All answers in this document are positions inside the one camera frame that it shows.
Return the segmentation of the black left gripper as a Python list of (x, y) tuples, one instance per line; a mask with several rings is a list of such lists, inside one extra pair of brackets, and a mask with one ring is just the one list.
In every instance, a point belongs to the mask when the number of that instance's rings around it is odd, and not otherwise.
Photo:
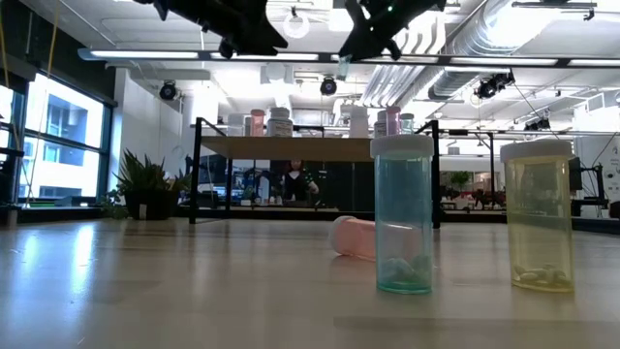
[(258, 0), (200, 0), (198, 23), (204, 32), (221, 37), (218, 51), (223, 57), (234, 53), (275, 56), (277, 48), (287, 48), (289, 43), (268, 20), (262, 20), (265, 5)]

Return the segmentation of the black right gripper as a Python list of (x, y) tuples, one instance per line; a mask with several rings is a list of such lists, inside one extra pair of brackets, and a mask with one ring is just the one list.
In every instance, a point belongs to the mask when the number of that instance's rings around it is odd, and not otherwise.
[(386, 49), (389, 57), (396, 61), (402, 51), (393, 37), (422, 13), (422, 2), (389, 1), (369, 18), (365, 17), (363, 6), (356, 0), (346, 0), (345, 9), (353, 21), (353, 29), (339, 49), (338, 56), (351, 58), (354, 62), (381, 56)]

